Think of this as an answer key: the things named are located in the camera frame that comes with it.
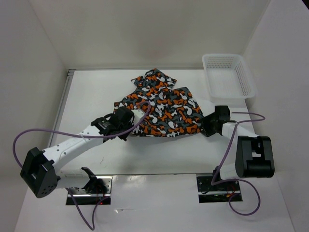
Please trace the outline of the orange grey camouflage shorts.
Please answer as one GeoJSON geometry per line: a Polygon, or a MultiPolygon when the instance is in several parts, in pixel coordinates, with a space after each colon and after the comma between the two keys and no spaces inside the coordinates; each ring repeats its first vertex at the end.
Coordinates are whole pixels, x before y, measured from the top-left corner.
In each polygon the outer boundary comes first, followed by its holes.
{"type": "Polygon", "coordinates": [[[152,69],[131,82],[136,89],[115,102],[114,109],[125,106],[132,110],[137,103],[145,101],[151,106],[149,114],[132,131],[132,135],[177,137],[201,132],[201,108],[187,87],[174,87],[176,79],[159,69],[152,69]]]}

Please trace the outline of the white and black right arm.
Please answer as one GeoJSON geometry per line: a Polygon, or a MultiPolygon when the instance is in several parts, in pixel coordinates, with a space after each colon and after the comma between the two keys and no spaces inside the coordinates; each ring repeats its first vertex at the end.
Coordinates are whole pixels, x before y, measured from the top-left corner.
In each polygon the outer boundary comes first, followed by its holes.
{"type": "Polygon", "coordinates": [[[215,168],[212,186],[223,190],[230,181],[244,178],[272,178],[275,173],[271,139],[241,126],[251,120],[235,121],[228,106],[215,106],[214,112],[199,121],[206,137],[219,134],[229,139],[228,147],[215,168]]]}

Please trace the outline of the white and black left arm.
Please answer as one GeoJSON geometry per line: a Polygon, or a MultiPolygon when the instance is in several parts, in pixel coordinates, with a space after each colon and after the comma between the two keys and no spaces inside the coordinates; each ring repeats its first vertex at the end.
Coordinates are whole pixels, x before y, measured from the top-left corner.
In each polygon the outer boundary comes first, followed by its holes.
{"type": "Polygon", "coordinates": [[[64,142],[44,150],[37,147],[31,149],[21,170],[22,179],[37,198],[43,198],[59,188],[80,188],[85,193],[100,190],[106,193],[103,181],[89,168],[83,166],[67,173],[60,170],[84,152],[108,141],[111,136],[126,140],[128,130],[143,115],[138,110],[120,107],[114,113],[95,119],[78,135],[64,142]]]}

